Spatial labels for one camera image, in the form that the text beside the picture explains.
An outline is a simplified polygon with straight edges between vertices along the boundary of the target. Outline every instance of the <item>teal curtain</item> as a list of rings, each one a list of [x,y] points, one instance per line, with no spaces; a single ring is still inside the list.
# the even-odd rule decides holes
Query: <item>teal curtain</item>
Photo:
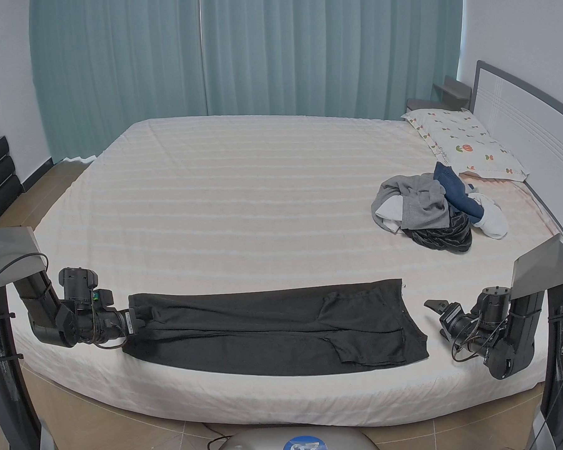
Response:
[[[205,115],[199,0],[31,0],[33,79],[53,160],[131,124]]]
[[[215,115],[398,119],[456,76],[462,0],[201,0]]]

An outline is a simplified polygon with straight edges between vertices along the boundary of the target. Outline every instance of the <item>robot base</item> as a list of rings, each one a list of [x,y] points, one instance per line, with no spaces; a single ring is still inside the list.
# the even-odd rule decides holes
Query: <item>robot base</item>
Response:
[[[277,427],[246,430],[220,450],[378,450],[365,435],[345,427]]]

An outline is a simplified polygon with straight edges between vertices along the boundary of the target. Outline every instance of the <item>pillow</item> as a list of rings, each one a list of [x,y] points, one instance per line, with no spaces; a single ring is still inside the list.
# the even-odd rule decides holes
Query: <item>pillow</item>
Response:
[[[436,158],[455,173],[523,182],[529,175],[469,110],[412,110],[402,116],[425,139]]]

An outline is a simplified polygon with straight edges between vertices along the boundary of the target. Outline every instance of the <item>floor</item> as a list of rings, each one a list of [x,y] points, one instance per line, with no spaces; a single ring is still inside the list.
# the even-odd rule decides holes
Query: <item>floor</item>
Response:
[[[0,226],[35,229],[45,213],[86,168],[82,162],[53,167],[0,219]],[[219,435],[201,423],[149,417],[103,404],[72,392],[33,372],[23,363],[33,405],[60,450],[206,450]],[[488,402],[433,420],[395,427],[362,428],[383,450],[522,450],[543,388]],[[232,435],[239,425],[209,424]],[[217,450],[222,441],[211,446]],[[0,450],[8,445],[0,431]]]

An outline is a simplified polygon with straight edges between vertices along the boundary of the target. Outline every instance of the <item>white headboard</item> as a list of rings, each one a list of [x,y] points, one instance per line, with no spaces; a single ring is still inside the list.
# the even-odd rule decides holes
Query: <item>white headboard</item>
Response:
[[[563,104],[478,61],[471,111],[524,165],[526,184],[563,230]]]

